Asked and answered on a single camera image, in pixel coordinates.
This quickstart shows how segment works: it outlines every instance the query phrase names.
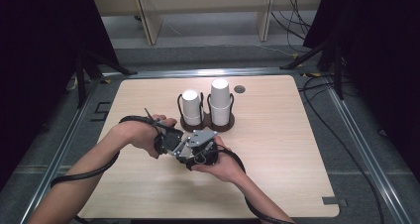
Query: person's right arm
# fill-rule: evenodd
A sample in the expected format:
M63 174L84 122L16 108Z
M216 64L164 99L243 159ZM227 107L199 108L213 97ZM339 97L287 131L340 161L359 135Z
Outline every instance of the person's right arm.
M226 148L220 137L216 137L215 142ZM222 181L231 182L260 213L275 219L293 223L293 220L265 195L265 193L263 193L247 174L242 171L238 163L229 155L219 153L219 159L214 166L196 165L192 167L192 170L209 172Z

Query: person's right hand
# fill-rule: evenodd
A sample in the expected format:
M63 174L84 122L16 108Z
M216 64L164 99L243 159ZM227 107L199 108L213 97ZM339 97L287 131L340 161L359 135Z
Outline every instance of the person's right hand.
M214 141L216 144L221 146L218 147L219 150L230 150L225 146L219 136L216 136ZM242 175L245 174L238 163L232 157L224 153L219 153L219 159L213 166L195 165L191 169L211 173L218 177L220 180L227 182L235 182L235 180L238 180Z

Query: person's left arm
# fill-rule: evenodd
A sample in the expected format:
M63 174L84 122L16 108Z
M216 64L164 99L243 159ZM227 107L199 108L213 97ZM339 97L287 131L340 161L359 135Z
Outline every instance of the person's left arm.
M176 123L174 119L154 115L165 126ZM86 153L66 175L90 172L102 168L125 146L132 144L158 158L154 147L157 130L151 125L128 121L113 127L108 134ZM75 181L56 184L32 214L29 223L69 223L89 199L102 174Z

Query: person's left hand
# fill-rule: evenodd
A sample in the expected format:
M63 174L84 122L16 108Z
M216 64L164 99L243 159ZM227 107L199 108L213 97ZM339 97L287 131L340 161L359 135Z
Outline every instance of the person's left hand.
M161 122L166 126L170 127L176 124L176 120L173 118L167 118L164 115L153 115L154 119L159 118ZM158 135L157 129L161 132L161 128L155 129L151 125L138 121L126 121L121 123L125 128L126 134L128 134L128 143L132 144L136 148L144 149L149 153L149 156L158 158L158 152L155 150L155 137Z

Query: white desk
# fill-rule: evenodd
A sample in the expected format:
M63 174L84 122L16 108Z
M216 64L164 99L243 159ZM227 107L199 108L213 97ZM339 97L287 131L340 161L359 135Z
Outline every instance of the white desk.
M210 92L211 77L123 81L101 137L126 115L179 120L177 96ZM235 96L235 126L220 133L247 174L292 217L334 217L337 204L295 82L288 75L226 77ZM246 91L235 93L243 85ZM242 193L211 174L189 171L169 155L152 159L132 146L104 173L80 212L85 218L252 218Z

